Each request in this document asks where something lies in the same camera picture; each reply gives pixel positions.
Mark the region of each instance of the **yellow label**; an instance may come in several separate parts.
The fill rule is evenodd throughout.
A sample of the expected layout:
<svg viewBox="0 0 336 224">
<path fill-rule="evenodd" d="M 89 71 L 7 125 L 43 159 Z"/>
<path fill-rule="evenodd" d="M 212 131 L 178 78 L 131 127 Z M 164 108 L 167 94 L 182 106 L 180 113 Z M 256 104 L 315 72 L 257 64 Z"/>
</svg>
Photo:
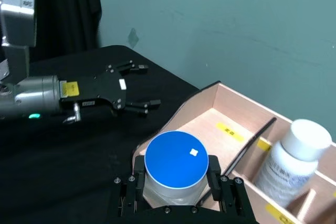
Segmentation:
<svg viewBox="0 0 336 224">
<path fill-rule="evenodd" d="M 266 205 L 266 210 L 274 217 L 276 220 L 279 221 L 281 224 L 294 224 L 288 217 L 282 214 L 278 209 L 276 209 L 271 204 Z"/>
<path fill-rule="evenodd" d="M 79 88 L 77 81 L 63 83 L 63 95 L 67 97 L 76 97 L 79 95 Z"/>
<path fill-rule="evenodd" d="M 237 132 L 234 132 L 229 126 L 223 123 L 217 123 L 216 127 L 219 128 L 221 131 L 225 132 L 226 134 L 232 136 L 235 140 L 239 142 L 243 142 L 243 136 L 239 135 Z"/>
<path fill-rule="evenodd" d="M 265 152 L 269 152 L 269 150 L 272 148 L 272 146 L 269 143 L 265 142 L 261 138 L 259 138 L 257 146 Z"/>
</svg>

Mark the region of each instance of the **black tablecloth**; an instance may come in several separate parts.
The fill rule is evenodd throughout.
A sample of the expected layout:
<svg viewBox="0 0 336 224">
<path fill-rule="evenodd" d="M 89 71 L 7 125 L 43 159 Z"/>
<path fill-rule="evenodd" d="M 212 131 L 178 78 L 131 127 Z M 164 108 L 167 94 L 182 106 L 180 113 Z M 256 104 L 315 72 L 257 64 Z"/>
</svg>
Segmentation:
<svg viewBox="0 0 336 224">
<path fill-rule="evenodd" d="M 161 99 L 147 118 L 108 108 L 82 110 L 82 122 L 64 118 L 0 124 L 0 223 L 104 223 L 109 185 L 131 171 L 131 152 L 158 131 L 197 89 L 124 46 L 34 63 L 31 76 L 93 76 L 107 64 L 133 60 L 145 75 L 125 77 L 127 99 Z"/>
</svg>

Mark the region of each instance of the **wooden box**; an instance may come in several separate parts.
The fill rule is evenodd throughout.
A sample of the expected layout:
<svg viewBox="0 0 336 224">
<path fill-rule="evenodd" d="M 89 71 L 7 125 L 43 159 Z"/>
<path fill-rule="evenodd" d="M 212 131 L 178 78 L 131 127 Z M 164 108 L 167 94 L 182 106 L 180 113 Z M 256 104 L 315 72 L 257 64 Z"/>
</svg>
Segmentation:
<svg viewBox="0 0 336 224">
<path fill-rule="evenodd" d="M 285 135 L 291 121 L 227 86 L 215 83 L 192 96 L 158 134 L 172 130 L 193 134 L 202 141 L 209 155 L 218 157 L 224 171 L 246 142 L 273 117 L 277 118 L 276 122 L 249 148 L 230 177 L 244 179 L 260 224 L 336 224 L 336 144 L 325 152 L 316 174 L 298 197 L 287 209 L 280 207 L 253 183 L 271 146 Z M 139 145 L 133 163 L 134 157 L 145 154 L 150 140 Z M 152 207 L 158 207 L 153 200 L 147 201 Z M 203 207 L 219 210 L 212 197 Z"/>
</svg>

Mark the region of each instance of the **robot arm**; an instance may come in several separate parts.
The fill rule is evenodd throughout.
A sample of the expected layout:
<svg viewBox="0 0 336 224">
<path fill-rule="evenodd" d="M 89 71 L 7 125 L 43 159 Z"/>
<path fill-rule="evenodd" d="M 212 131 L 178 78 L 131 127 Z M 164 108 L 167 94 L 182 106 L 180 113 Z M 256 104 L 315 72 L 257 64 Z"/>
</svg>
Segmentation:
<svg viewBox="0 0 336 224">
<path fill-rule="evenodd" d="M 145 65 L 132 61 L 102 67 L 92 77 L 59 80 L 57 76 L 29 76 L 29 47 L 36 44 L 35 0 L 2 0 L 0 22 L 2 48 L 6 59 L 0 62 L 0 120 L 28 118 L 30 115 L 61 114 L 70 110 L 74 116 L 64 122 L 80 121 L 80 109 L 107 105 L 114 111 L 147 114 L 161 101 L 144 103 L 126 101 L 123 75 L 146 73 Z"/>
</svg>

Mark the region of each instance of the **bottle label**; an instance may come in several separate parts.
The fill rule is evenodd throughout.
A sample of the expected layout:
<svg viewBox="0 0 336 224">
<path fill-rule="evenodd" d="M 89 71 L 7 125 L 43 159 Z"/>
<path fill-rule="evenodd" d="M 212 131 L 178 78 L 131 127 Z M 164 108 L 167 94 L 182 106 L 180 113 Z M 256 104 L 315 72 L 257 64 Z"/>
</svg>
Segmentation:
<svg viewBox="0 0 336 224">
<path fill-rule="evenodd" d="M 277 164 L 269 155 L 256 181 L 256 186 L 279 205 L 285 207 L 299 193 L 311 175 L 300 176 Z"/>
</svg>

